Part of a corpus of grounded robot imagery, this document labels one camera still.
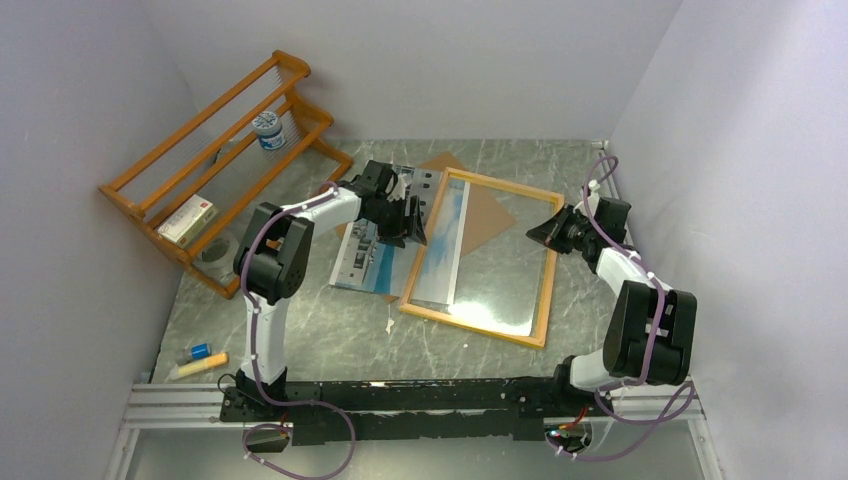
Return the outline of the brown cardboard backing board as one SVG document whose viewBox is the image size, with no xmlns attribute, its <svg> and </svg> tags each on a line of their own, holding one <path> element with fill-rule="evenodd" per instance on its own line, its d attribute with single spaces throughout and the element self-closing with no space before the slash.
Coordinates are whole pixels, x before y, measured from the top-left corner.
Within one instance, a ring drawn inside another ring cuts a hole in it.
<svg viewBox="0 0 848 480">
<path fill-rule="evenodd" d="M 443 173 L 446 167 L 459 170 L 463 168 L 458 160 L 448 152 L 442 153 L 415 168 L 436 170 Z M 337 228 L 341 240 L 348 224 Z M 497 201 L 489 189 L 479 185 L 471 185 L 461 256 L 494 239 L 514 224 L 515 218 Z M 389 295 L 382 296 L 388 302 L 398 298 Z"/>
</svg>

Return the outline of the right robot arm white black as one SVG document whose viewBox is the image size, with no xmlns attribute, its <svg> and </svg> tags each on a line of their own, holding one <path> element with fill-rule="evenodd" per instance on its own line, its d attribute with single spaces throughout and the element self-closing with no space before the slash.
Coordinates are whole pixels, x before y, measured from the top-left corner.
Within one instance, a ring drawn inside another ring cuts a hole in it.
<svg viewBox="0 0 848 480">
<path fill-rule="evenodd" d="M 566 205 L 541 225 L 530 240 L 558 254 L 578 252 L 602 279 L 616 303 L 602 347 L 569 356 L 560 363 L 549 392 L 553 408 L 572 415 L 589 393 L 637 380 L 652 386 L 678 386 L 689 373 L 697 299 L 674 289 L 643 266 L 639 254 L 623 244 L 629 203 L 601 197 L 592 214 Z"/>
</svg>

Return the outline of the building and sky photo print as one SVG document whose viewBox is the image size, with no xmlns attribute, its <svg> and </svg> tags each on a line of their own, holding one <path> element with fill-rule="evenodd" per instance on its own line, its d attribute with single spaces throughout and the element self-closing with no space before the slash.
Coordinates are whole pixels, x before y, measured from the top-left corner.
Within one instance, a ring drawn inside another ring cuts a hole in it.
<svg viewBox="0 0 848 480">
<path fill-rule="evenodd" d="M 442 173 L 395 165 L 406 193 L 422 203 L 428 222 Z M 426 235 L 426 255 L 410 299 L 443 305 L 454 303 L 471 185 L 452 178 L 441 197 L 436 224 Z M 365 219 L 346 226 L 329 283 L 336 287 L 399 297 L 405 290 L 419 245 L 396 247 L 377 241 L 377 226 Z"/>
</svg>

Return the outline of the clear acrylic sheet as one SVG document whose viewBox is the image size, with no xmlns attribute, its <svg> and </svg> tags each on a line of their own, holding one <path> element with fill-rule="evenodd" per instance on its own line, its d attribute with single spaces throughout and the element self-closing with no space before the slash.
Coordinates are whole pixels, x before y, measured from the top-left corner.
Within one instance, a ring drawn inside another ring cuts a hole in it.
<svg viewBox="0 0 848 480">
<path fill-rule="evenodd" d="M 533 335 L 546 247 L 526 232 L 554 214 L 551 204 L 487 188 L 515 218 L 494 239 L 461 256 L 454 303 L 414 305 L 464 318 L 469 323 L 513 335 Z"/>
</svg>

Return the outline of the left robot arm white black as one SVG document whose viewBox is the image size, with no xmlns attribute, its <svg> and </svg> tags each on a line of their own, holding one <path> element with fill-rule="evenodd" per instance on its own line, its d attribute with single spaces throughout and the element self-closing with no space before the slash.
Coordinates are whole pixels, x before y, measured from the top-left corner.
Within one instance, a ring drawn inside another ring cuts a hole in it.
<svg viewBox="0 0 848 480">
<path fill-rule="evenodd" d="M 307 273 L 316 237 L 366 220 L 380 244 L 426 244 L 423 200 L 407 177 L 389 163 L 369 161 L 350 180 L 326 184 L 299 203 L 264 202 L 250 218 L 233 260 L 246 306 L 246 346 L 236 385 L 248 392 L 246 405 L 262 420 L 277 418 L 286 406 L 286 317 L 291 298 Z"/>
</svg>

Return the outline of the yellow wooden picture frame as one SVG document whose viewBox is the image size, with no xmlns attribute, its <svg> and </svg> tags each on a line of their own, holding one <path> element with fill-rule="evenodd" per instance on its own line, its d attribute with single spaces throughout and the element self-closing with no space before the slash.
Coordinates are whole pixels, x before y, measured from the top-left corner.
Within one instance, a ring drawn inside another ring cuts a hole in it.
<svg viewBox="0 0 848 480">
<path fill-rule="evenodd" d="M 536 187 L 531 187 L 524 184 L 519 184 L 503 179 L 493 178 L 486 175 L 481 175 L 466 170 L 446 167 L 443 170 L 442 178 L 436 193 L 436 199 L 433 202 L 430 215 L 430 222 L 425 228 L 425 233 L 428 236 L 433 235 L 435 222 L 439 216 L 439 209 L 443 203 L 443 196 L 452 179 L 462 180 L 469 185 L 479 185 L 493 190 L 509 192 L 528 198 L 544 201 L 551 204 L 551 212 L 557 213 L 560 208 L 565 205 L 565 197 L 563 194 L 543 190 Z M 552 294 L 554 290 L 555 271 L 557 263 L 557 254 L 549 249 L 546 249 L 546 258 L 543 268 L 543 275 L 539 289 L 539 299 L 535 310 L 535 325 L 536 329 L 533 335 L 520 336 L 509 333 L 499 332 L 491 329 L 484 329 L 482 326 L 476 326 L 464 318 L 461 318 L 450 313 L 440 312 L 433 309 L 424 308 L 422 306 L 411 303 L 412 294 L 421 272 L 423 262 L 425 260 L 429 245 L 421 246 L 416 252 L 416 257 L 412 263 L 411 271 L 404 287 L 403 293 L 399 298 L 398 308 L 402 313 L 421 317 L 426 320 L 436 321 L 442 324 L 453 327 L 462 328 L 475 333 L 491 336 L 494 338 L 510 341 L 519 345 L 543 348 L 546 343 L 550 308 L 552 304 Z"/>
</svg>

